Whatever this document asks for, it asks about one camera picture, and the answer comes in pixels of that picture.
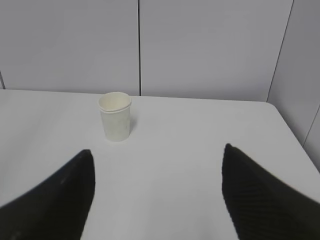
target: table surface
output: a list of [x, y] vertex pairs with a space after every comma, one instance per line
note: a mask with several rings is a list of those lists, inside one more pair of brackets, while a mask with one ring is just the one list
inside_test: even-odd
[[320, 202], [320, 174], [268, 103], [133, 96], [131, 135], [112, 143], [99, 97], [0, 90], [0, 206], [90, 149], [83, 240], [236, 240], [221, 191], [226, 143]]

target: white paper cup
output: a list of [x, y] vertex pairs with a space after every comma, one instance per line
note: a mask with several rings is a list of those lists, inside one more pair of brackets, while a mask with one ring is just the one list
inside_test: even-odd
[[99, 108], [104, 134], [113, 142], [120, 142], [130, 134], [131, 97], [123, 92], [110, 92], [100, 97]]

